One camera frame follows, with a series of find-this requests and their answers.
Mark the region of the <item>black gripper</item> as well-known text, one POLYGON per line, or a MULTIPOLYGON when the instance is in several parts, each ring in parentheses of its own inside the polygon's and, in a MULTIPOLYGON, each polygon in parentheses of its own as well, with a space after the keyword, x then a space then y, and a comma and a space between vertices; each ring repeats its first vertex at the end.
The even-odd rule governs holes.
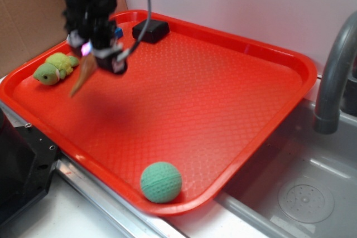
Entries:
POLYGON ((74 54, 82 57, 92 51, 99 68, 123 75, 128 68, 128 54, 121 43, 114 45, 116 26, 109 19, 117 0, 65 0, 65 3, 66 42, 74 54))

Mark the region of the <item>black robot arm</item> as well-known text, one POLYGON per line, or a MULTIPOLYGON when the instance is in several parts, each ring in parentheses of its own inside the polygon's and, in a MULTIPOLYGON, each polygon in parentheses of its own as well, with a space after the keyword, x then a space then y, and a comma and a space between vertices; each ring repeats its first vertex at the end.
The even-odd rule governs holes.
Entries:
POLYGON ((124 74, 127 62, 117 60, 123 49, 117 43, 117 24, 110 19, 117 0, 65 0, 65 3, 63 14, 71 48, 82 54, 83 46, 89 43, 98 67, 116 75, 124 74))

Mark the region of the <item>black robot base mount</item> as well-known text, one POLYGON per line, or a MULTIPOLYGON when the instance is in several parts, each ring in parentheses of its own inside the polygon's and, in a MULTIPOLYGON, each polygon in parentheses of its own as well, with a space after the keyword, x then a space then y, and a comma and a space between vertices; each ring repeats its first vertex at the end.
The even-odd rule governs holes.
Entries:
POLYGON ((39 129, 15 127, 1 111, 1 226, 48 194, 58 155, 39 129))

